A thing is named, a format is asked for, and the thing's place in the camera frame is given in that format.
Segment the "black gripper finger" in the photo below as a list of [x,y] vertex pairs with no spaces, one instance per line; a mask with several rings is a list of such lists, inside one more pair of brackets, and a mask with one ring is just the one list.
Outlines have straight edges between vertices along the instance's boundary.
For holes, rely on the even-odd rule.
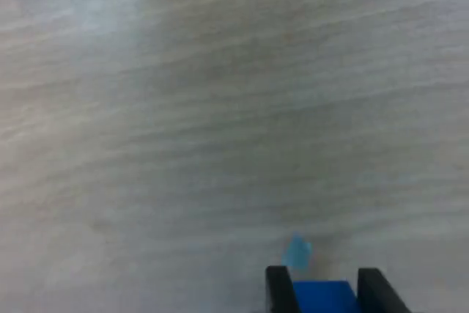
[[289,271],[285,266],[270,265],[265,269],[266,312],[300,313],[300,306]]
[[378,268],[359,268],[357,301],[364,313],[411,313]]

